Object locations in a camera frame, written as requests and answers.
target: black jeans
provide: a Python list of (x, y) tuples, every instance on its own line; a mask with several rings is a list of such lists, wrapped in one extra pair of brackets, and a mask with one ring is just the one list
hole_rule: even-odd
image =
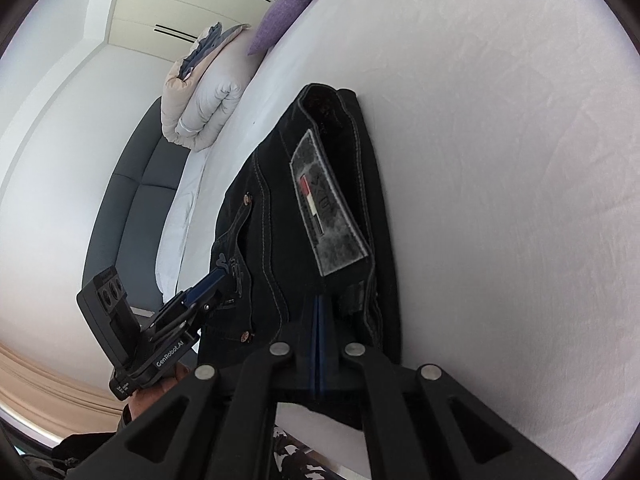
[(249, 156), (218, 215), (216, 264), (233, 273), (238, 293), (203, 327), (199, 362), (242, 362), (300, 318), (305, 294), (324, 292), (361, 342), (399, 363), (382, 185), (352, 91), (306, 86)]

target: mattress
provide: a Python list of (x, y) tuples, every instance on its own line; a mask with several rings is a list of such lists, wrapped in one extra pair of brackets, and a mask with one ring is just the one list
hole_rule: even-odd
[[(314, 0), (209, 152), (178, 288), (244, 160), (309, 82), (358, 95), (398, 270), (403, 363), (435, 362), (579, 479), (640, 420), (640, 57), (602, 0)], [(278, 423), (369, 473), (362, 434)]]

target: silver bolt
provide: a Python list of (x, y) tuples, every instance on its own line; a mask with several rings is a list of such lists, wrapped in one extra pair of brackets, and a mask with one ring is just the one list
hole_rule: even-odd
[(196, 368), (196, 378), (201, 381), (208, 381), (216, 374), (216, 369), (211, 365), (200, 365)]
[(436, 365), (424, 365), (420, 369), (420, 375), (428, 381), (437, 381), (442, 377), (442, 370)]
[(360, 343), (349, 343), (344, 347), (345, 353), (351, 357), (359, 357), (364, 354), (365, 350), (364, 345)]
[(274, 343), (270, 346), (271, 355), (287, 355), (289, 353), (289, 345), (286, 343)]

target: gray label patch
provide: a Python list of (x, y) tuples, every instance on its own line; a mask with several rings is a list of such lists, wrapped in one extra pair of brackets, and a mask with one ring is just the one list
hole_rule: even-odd
[(312, 130), (298, 143), (289, 167), (320, 275), (327, 276), (368, 256), (367, 244)]

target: gray headboard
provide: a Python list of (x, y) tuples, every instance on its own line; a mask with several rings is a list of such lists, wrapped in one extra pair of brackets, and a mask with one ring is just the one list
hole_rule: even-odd
[(136, 127), (118, 161), (84, 261), (82, 285), (115, 265), (132, 307), (157, 312), (156, 254), (189, 150), (162, 136), (160, 99)]

